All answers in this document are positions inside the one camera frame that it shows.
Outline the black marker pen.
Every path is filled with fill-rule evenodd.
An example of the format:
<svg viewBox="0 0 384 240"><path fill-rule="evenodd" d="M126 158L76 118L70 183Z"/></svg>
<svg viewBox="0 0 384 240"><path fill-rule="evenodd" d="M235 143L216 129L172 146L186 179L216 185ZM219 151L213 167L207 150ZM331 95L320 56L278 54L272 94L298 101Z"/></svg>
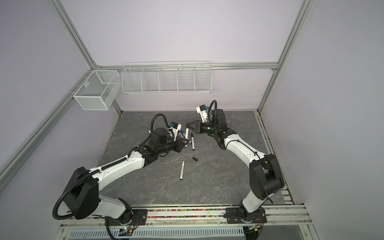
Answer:
<svg viewBox="0 0 384 240"><path fill-rule="evenodd" d="M195 151L195 138L194 138L194 134L191 134L191 144L192 144L192 149L193 151Z"/></svg>
<svg viewBox="0 0 384 240"><path fill-rule="evenodd" d="M186 128L186 131L185 131L185 138L189 140L189 128L188 127Z"/></svg>
<svg viewBox="0 0 384 240"><path fill-rule="evenodd" d="M185 170L185 161L182 162L182 166L181 166L181 174L180 174L180 180L181 181L184 178L184 170Z"/></svg>

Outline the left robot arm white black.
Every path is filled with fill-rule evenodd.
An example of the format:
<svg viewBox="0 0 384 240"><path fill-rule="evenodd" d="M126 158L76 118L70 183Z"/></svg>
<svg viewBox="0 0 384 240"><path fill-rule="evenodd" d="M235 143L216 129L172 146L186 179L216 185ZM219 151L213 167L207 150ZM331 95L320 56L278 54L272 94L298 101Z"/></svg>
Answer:
<svg viewBox="0 0 384 240"><path fill-rule="evenodd" d="M100 191L115 180L150 165L169 152L181 152L189 142L178 133L170 134L167 129L157 128L124 157L90 170L84 167L76 169L54 205L54 219L74 217L81 220L97 216L114 219L121 225L129 224L134 217L132 207L125 200L103 196Z"/></svg>

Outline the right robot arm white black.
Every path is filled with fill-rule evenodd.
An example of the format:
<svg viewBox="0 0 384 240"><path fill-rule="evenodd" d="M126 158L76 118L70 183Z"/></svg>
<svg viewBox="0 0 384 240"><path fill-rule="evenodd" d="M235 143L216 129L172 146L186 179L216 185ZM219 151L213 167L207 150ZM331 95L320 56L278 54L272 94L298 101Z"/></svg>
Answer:
<svg viewBox="0 0 384 240"><path fill-rule="evenodd" d="M222 109L201 105L196 111L201 119L188 122L187 128L195 134L213 137L222 150L234 153L249 167L251 190L241 201L240 209L249 215L256 212L271 195L285 187L277 157L264 154L246 143L236 131L228 127Z"/></svg>

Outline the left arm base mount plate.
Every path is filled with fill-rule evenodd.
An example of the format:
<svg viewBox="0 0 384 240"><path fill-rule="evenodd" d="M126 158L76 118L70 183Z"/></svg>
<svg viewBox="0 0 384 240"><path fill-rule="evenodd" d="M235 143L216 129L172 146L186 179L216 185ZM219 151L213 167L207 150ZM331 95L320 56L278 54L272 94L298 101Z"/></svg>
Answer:
<svg viewBox="0 0 384 240"><path fill-rule="evenodd" d="M118 219L107 218L109 226L143 226L146 224L148 209L125 211Z"/></svg>

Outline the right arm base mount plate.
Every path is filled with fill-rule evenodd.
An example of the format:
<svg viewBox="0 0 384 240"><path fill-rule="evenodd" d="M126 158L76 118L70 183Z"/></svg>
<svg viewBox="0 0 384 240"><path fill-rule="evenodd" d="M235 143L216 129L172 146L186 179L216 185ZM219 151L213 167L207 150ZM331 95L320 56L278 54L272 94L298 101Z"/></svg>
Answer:
<svg viewBox="0 0 384 240"><path fill-rule="evenodd" d="M249 213L244 207L238 206L226 208L224 218L228 224L265 224L267 216L265 209L260 207L257 210Z"/></svg>

